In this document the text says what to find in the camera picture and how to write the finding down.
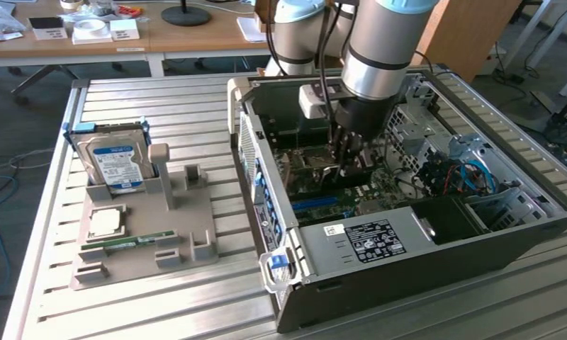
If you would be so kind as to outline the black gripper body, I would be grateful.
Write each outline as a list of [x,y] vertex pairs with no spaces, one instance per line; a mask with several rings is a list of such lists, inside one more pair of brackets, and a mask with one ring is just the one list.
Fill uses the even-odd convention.
[[353,132],[364,139],[373,139],[380,133],[384,121],[390,117],[396,103],[394,97],[377,101],[358,97],[344,98],[338,101],[334,111],[334,122],[345,131]]

